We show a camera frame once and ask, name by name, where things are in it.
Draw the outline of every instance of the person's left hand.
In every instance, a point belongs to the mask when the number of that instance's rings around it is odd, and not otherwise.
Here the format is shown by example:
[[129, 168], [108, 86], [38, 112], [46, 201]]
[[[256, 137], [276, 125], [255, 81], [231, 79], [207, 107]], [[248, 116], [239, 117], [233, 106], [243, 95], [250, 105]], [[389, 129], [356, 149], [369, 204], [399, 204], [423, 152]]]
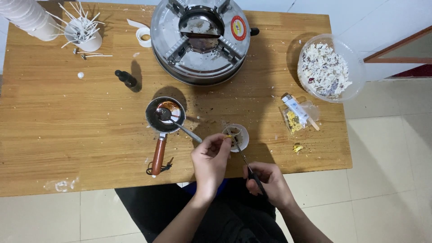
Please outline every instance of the person's left hand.
[[222, 133], [206, 137], [191, 152], [197, 179], [196, 194], [206, 200], [213, 200], [223, 181], [226, 162], [231, 158], [231, 139]]

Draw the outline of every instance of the person's right hand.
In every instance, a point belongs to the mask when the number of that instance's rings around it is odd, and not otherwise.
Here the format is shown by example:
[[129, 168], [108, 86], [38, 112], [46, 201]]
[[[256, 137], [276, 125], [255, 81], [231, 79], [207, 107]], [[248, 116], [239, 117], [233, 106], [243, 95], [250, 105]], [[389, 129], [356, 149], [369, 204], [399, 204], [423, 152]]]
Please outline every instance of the person's right hand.
[[[283, 210], [296, 204], [291, 190], [276, 164], [252, 162], [249, 166], [252, 171], [258, 175], [269, 197], [269, 202], [273, 206], [279, 210]], [[243, 178], [248, 178], [247, 165], [243, 166]], [[258, 193], [262, 194], [258, 184], [253, 179], [248, 179], [246, 181], [246, 187], [255, 196], [257, 196]]]

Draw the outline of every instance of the clear plastic container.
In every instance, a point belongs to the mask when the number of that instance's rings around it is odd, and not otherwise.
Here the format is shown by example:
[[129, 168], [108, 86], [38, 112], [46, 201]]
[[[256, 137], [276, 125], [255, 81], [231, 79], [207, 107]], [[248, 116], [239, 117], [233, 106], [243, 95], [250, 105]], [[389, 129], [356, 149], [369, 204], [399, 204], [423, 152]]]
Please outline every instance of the clear plastic container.
[[[348, 66], [348, 81], [352, 82], [339, 97], [327, 97], [317, 93], [316, 90], [311, 88], [308, 83], [309, 78], [303, 74], [303, 53], [309, 48], [311, 44], [327, 44], [329, 47], [333, 48], [333, 52], [341, 55], [347, 63]], [[311, 38], [303, 46], [300, 52], [299, 63], [297, 65], [297, 75], [299, 76], [300, 83], [303, 88], [311, 95], [333, 103], [342, 103], [349, 99], [352, 99], [360, 93], [366, 82], [366, 70], [365, 63], [363, 59], [359, 58], [357, 52], [353, 51], [349, 46], [342, 42], [339, 37], [332, 34], [322, 34]]]

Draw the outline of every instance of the wooden table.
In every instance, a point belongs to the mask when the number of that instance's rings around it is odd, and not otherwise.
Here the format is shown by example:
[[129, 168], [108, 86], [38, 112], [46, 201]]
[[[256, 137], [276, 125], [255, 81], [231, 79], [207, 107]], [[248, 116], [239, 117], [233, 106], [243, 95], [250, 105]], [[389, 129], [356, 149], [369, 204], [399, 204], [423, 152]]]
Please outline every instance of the wooden table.
[[[41, 4], [67, 18], [59, 6]], [[65, 7], [73, 11], [68, 3]], [[0, 196], [194, 180], [189, 154], [195, 144], [182, 131], [168, 135], [164, 164], [173, 158], [172, 168], [156, 178], [146, 174], [159, 134], [147, 127], [144, 110], [157, 96], [180, 100], [189, 117], [185, 126], [202, 138], [227, 124], [244, 125], [249, 161], [276, 163], [283, 173], [352, 167], [343, 106], [315, 99], [297, 84], [300, 49], [311, 37], [331, 33], [327, 15], [245, 11], [260, 34], [252, 37], [244, 66], [224, 84], [197, 88], [169, 76], [127, 24], [130, 18], [150, 25], [155, 6], [83, 7], [91, 15], [101, 12], [98, 19], [106, 24], [97, 52], [113, 57], [84, 61], [72, 54], [74, 45], [60, 48], [63, 36], [43, 42], [9, 26], [0, 96]], [[132, 70], [143, 79], [143, 90], [131, 92], [114, 75], [116, 69]], [[321, 131], [289, 133], [280, 112], [285, 92], [318, 105]], [[305, 147], [298, 155], [295, 143]], [[226, 177], [241, 176], [243, 164], [232, 154]]]

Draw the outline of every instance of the stack of cups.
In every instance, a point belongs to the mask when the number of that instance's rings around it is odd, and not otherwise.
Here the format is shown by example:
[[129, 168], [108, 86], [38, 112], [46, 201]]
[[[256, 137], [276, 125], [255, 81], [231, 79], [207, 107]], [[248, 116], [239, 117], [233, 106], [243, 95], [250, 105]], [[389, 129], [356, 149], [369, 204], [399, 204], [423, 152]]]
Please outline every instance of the stack of cups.
[[43, 41], [57, 38], [55, 20], [35, 0], [0, 0], [0, 14], [29, 35]]

